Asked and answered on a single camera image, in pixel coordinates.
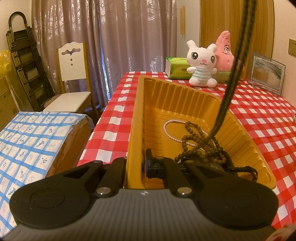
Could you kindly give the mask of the clear picture frame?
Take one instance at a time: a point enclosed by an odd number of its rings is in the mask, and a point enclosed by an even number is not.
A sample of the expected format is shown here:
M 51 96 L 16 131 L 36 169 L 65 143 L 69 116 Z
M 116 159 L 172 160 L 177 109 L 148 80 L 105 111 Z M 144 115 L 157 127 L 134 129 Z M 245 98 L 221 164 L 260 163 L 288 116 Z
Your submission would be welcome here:
M 285 82 L 285 65 L 262 54 L 252 52 L 248 82 L 281 96 Z

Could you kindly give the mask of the yellow plastic bag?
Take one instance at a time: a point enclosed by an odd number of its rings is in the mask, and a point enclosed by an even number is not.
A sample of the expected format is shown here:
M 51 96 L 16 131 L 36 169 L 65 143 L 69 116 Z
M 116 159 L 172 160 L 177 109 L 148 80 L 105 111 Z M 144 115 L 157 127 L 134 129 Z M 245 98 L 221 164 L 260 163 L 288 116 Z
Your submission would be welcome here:
M 8 50 L 0 52 L 0 76 L 6 76 L 12 69 L 11 53 Z

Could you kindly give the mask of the pink starfish plush toy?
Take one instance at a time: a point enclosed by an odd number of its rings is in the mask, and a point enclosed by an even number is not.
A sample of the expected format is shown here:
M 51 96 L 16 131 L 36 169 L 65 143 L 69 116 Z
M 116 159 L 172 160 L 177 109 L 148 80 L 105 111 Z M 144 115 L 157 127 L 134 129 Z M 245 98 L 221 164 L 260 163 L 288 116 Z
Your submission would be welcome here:
M 217 69 L 217 73 L 213 75 L 213 78 L 216 79 L 218 83 L 228 81 L 235 59 L 231 51 L 230 37 L 230 32 L 225 30 L 220 34 L 215 43 L 217 46 L 217 50 L 215 51 L 217 59 L 215 68 Z

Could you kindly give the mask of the grey patterned curtain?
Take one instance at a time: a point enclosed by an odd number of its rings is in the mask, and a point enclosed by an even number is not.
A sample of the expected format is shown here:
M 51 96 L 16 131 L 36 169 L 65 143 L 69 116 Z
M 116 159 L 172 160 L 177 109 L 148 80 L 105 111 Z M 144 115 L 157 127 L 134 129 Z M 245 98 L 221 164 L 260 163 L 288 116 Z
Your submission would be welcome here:
M 94 99 L 106 105 L 130 71 L 163 72 L 176 53 L 176 1 L 32 1 L 32 26 L 56 94 L 57 49 L 87 45 Z

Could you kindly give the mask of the blue white checkered cloth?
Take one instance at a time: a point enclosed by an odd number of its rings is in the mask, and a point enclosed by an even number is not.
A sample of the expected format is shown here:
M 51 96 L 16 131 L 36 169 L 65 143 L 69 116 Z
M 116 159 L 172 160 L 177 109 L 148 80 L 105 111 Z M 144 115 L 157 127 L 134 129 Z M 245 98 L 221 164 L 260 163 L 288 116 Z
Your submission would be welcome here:
M 94 128 L 85 114 L 19 112 L 1 130 L 1 236 L 16 223 L 11 196 L 20 187 L 74 168 Z

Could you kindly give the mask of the white wooden chair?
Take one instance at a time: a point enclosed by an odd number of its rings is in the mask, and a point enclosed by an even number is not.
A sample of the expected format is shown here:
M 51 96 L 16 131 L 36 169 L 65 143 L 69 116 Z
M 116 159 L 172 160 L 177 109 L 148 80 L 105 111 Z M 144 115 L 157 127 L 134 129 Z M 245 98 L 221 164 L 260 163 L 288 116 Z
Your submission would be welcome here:
M 54 99 L 44 111 L 83 113 L 91 105 L 95 115 L 99 117 L 90 83 L 86 43 L 70 42 L 59 48 L 57 50 L 57 66 L 62 94 Z M 86 81 L 86 91 L 66 91 L 66 82 L 81 79 Z

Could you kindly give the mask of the green tissue pack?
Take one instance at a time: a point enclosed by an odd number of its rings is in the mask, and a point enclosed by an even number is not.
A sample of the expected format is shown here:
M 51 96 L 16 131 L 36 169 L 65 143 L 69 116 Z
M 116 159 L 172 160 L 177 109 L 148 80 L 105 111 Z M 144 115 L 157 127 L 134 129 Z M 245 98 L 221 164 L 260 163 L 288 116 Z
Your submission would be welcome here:
M 191 74 L 187 72 L 189 64 L 186 58 L 167 57 L 165 73 L 170 79 L 189 80 Z

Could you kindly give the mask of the wooden door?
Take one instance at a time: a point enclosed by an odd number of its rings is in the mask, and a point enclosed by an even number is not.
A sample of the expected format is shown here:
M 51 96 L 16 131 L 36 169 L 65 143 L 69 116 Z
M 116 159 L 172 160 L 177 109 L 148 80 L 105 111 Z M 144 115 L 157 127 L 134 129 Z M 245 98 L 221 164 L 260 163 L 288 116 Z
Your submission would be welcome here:
M 235 53 L 243 20 L 244 1 L 200 1 L 200 46 L 207 47 L 215 43 L 219 35 L 228 30 L 231 35 L 231 51 Z M 258 1 L 252 41 L 245 62 L 242 79 L 248 79 L 252 68 L 252 53 L 272 57 L 274 42 L 274 3 L 273 1 Z

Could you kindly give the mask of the wooden wall hanging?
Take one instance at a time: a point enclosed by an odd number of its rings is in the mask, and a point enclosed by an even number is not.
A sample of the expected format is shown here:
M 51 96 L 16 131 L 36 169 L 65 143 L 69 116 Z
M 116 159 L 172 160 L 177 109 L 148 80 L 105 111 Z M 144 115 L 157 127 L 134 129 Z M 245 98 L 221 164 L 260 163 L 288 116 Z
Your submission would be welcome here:
M 180 34 L 182 35 L 182 39 L 186 37 L 186 7 L 180 7 Z

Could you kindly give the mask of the golden plastic tray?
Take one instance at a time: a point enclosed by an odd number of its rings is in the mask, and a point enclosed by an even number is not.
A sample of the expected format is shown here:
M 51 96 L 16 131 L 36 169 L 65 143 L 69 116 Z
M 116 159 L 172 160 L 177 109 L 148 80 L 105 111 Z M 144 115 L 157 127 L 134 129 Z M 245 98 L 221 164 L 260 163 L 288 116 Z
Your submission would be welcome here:
M 145 176 L 145 151 L 153 156 L 174 159 L 182 151 L 177 143 L 187 134 L 184 125 L 169 120 L 192 121 L 210 133 L 220 107 L 220 99 L 213 94 L 185 85 L 140 75 L 137 82 L 132 127 L 128 144 L 125 185 L 130 189 L 158 189 L 159 179 Z M 246 129 L 231 112 L 215 135 L 218 143 L 229 154 L 234 166 L 251 166 L 258 171 L 258 183 L 270 189 L 276 178 L 259 148 Z

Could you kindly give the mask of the brown cardboard box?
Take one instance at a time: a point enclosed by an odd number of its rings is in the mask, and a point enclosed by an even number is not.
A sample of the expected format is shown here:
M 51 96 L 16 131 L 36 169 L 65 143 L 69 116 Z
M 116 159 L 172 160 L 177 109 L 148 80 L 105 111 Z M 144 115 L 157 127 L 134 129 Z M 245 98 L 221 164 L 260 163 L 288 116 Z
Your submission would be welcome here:
M 0 130 L 2 131 L 9 122 L 17 115 L 19 108 L 16 105 L 6 77 L 1 78 L 0 97 Z

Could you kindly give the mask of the red white checkered tablecloth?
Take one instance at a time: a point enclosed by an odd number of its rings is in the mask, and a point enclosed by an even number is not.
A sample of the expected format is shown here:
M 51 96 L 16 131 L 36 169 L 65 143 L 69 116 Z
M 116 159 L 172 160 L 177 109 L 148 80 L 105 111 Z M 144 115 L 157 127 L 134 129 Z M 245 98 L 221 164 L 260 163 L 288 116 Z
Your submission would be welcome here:
M 125 73 L 79 160 L 109 163 L 127 153 L 134 100 L 140 72 Z M 273 227 L 295 223 L 295 107 L 282 97 L 241 81 L 230 106 L 259 147 L 275 178 L 279 200 Z

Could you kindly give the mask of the black wrist watch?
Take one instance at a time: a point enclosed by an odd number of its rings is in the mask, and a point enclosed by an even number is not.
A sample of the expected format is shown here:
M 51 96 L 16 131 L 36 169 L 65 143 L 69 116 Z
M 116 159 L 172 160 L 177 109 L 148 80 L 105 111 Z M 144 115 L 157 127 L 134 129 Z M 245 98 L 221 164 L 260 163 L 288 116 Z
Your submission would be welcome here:
M 226 151 L 222 151 L 216 156 L 214 153 L 203 154 L 201 151 L 198 151 L 192 155 L 184 157 L 181 160 L 181 164 L 184 164 L 185 161 L 194 161 L 199 164 L 204 164 L 208 167 L 227 172 L 237 177 L 240 176 L 240 173 L 247 174 L 248 180 L 253 182 L 258 181 L 258 171 L 256 169 L 251 166 L 235 167 Z

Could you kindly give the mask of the wall power socket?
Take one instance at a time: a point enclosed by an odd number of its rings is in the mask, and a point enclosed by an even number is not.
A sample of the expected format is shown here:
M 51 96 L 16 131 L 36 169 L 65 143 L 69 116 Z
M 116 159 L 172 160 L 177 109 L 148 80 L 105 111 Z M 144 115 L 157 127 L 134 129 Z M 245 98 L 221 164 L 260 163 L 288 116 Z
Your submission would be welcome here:
M 296 40 L 289 39 L 288 43 L 288 54 L 296 57 Z

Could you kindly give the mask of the black folding ladder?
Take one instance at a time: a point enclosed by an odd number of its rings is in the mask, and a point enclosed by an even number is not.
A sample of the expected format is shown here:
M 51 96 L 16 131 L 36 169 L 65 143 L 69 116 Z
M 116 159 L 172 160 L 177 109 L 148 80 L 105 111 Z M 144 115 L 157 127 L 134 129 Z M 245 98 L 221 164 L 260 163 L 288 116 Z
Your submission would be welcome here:
M 13 30 L 12 20 L 15 16 L 22 17 L 24 29 Z M 45 103 L 55 96 L 55 92 L 43 67 L 32 28 L 20 11 L 10 15 L 8 25 L 6 39 L 18 78 L 33 110 L 43 111 Z

